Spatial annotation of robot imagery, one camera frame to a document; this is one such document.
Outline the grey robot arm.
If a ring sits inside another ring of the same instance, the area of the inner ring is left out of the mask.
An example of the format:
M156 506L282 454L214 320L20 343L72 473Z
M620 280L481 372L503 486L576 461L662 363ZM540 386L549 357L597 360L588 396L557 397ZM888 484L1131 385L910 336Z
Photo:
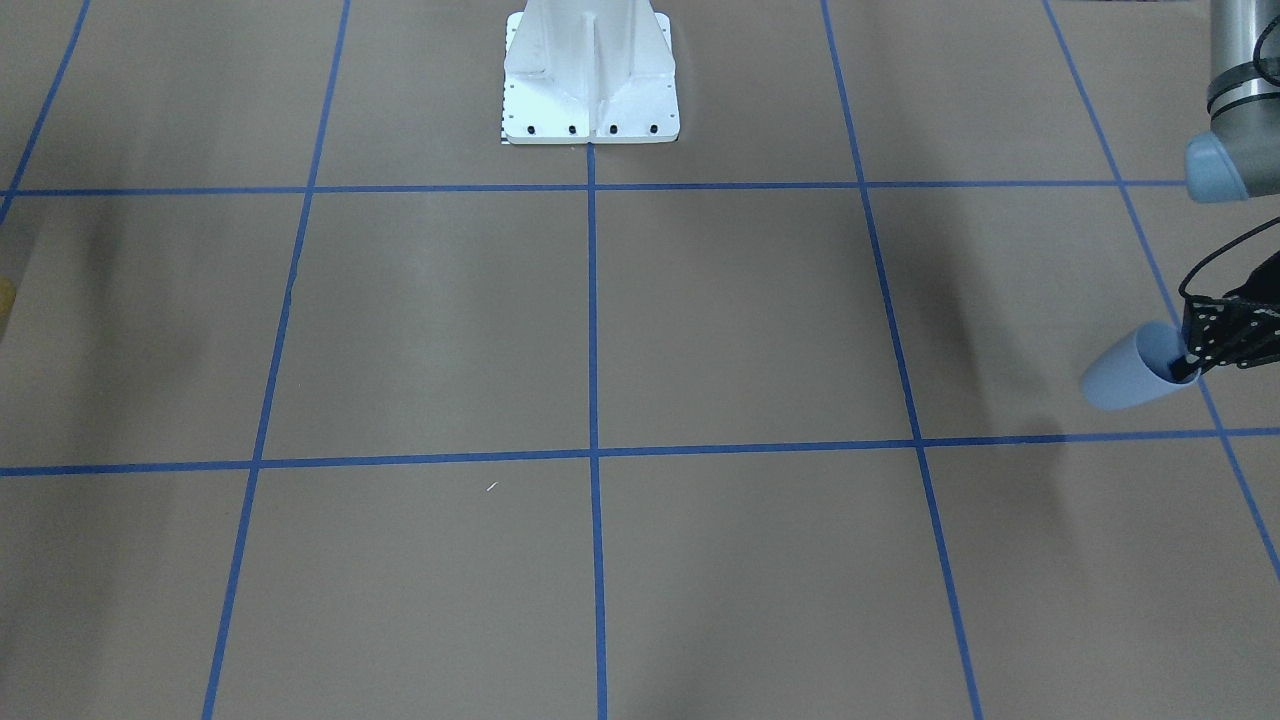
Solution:
M1210 83L1206 132L1188 141L1185 181L1198 204L1244 202L1277 195L1279 58L1275 1L1210 4ZM1219 366L1251 369L1277 361L1277 255L1221 297L1193 293L1190 282L1224 254L1275 231L1277 219L1244 232L1199 260L1178 292L1184 302L1183 357L1176 382Z

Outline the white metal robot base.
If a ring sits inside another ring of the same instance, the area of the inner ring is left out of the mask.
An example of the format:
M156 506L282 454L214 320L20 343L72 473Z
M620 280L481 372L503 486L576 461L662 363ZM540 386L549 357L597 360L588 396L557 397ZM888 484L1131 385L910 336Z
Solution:
M527 1L504 41L503 142L678 140L672 23L652 3Z

